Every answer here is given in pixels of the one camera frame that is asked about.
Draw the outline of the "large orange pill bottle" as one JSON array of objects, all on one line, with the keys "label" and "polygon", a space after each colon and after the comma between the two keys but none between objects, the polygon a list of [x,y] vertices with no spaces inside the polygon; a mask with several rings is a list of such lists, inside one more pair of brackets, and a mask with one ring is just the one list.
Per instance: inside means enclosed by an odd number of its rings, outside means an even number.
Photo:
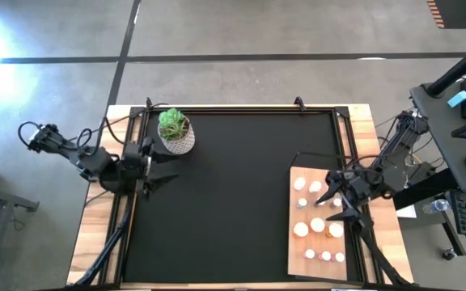
[{"label": "large orange pill bottle", "polygon": [[293,235],[296,238],[305,238],[309,234],[309,227],[305,222],[297,222],[293,227]]}]

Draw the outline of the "white paper sheet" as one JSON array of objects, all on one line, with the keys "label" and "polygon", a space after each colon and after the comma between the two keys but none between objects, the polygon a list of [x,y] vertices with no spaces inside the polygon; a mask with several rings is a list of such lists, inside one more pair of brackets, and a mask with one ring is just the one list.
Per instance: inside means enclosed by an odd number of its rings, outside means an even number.
[{"label": "white paper sheet", "polygon": [[410,205],[410,206],[404,207],[402,209],[398,209],[396,211],[396,215],[398,216],[398,218],[416,219],[417,218],[417,213],[416,213],[415,205]]}]

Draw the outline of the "blue sticky note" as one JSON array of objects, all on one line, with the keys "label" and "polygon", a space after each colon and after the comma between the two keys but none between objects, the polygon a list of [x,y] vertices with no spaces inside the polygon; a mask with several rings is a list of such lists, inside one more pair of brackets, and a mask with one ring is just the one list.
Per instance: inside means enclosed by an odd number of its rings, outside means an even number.
[{"label": "blue sticky note", "polygon": [[447,101],[447,105],[455,108],[466,100],[466,91],[460,91]]}]

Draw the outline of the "clear water bottle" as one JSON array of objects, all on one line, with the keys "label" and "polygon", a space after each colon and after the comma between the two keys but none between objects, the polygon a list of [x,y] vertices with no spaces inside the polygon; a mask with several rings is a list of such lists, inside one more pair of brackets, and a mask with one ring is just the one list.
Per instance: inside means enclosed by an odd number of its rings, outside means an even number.
[{"label": "clear water bottle", "polygon": [[422,211],[425,214],[441,213],[448,210],[451,207],[450,203],[446,199],[433,200],[422,206]]}]

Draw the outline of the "black power strip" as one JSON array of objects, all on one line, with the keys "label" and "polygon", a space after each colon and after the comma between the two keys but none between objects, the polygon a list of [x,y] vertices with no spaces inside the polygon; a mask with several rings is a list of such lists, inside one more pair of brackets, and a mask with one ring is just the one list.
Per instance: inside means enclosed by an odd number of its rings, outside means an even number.
[{"label": "black power strip", "polygon": [[416,183],[421,182],[424,179],[427,179],[435,173],[436,168],[428,162],[422,162],[420,164],[407,167],[407,185],[412,186]]}]

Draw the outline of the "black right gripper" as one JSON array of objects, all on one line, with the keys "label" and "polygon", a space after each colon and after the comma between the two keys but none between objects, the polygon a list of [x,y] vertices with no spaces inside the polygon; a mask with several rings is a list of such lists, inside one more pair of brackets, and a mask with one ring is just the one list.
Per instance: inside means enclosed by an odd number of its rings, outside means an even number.
[{"label": "black right gripper", "polygon": [[[325,177],[328,190],[315,205],[332,199],[336,193],[342,194],[350,203],[367,203],[371,200],[371,186],[363,170],[329,171]],[[357,221],[362,213],[357,207],[348,205],[341,213],[328,217],[328,221]]]}]

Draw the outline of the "black pole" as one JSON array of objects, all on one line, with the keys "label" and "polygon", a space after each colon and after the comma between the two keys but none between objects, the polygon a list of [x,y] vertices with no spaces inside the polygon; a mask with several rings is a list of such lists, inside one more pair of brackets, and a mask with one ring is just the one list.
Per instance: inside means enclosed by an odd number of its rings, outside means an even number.
[{"label": "black pole", "polygon": [[426,93],[435,99],[439,99],[439,94],[445,91],[450,85],[466,74],[466,56],[452,66],[442,77],[426,88]]}]

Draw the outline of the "succulent in patterned white pot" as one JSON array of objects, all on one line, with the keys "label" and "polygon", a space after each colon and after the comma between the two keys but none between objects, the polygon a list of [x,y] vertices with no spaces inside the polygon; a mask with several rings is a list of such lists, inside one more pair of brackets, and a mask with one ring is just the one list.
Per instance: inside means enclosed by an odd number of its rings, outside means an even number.
[{"label": "succulent in patterned white pot", "polygon": [[158,135],[166,149],[177,155],[187,154],[196,142],[190,119],[176,108],[160,113]]}]

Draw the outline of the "black floor mat striped edge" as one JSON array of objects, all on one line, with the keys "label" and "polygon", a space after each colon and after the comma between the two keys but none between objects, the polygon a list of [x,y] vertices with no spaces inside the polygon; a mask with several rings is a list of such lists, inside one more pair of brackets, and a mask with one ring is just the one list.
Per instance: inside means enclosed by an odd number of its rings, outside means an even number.
[{"label": "black floor mat striped edge", "polygon": [[438,28],[466,29],[466,0],[426,0]]}]

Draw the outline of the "black desk leg bar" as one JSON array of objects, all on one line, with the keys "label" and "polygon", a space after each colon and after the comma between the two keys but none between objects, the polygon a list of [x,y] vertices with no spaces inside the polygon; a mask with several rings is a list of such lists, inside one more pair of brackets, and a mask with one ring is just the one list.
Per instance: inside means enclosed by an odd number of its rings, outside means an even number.
[{"label": "black desk leg bar", "polygon": [[407,188],[402,189],[394,195],[393,202],[395,209],[398,210],[436,196],[439,193],[458,188],[459,184],[456,182],[451,171],[445,169],[412,186],[407,185]]}]

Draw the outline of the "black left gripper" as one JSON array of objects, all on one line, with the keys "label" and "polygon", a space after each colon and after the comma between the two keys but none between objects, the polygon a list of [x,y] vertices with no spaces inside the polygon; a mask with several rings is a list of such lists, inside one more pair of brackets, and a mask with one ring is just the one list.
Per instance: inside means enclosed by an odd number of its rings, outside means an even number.
[{"label": "black left gripper", "polygon": [[129,143],[121,158],[121,185],[123,193],[132,192],[143,194],[155,192],[163,185],[179,177],[178,174],[164,175],[157,178],[147,178],[151,163],[165,163],[177,160],[176,154],[168,154],[153,150],[154,139],[147,136],[141,143]]}]

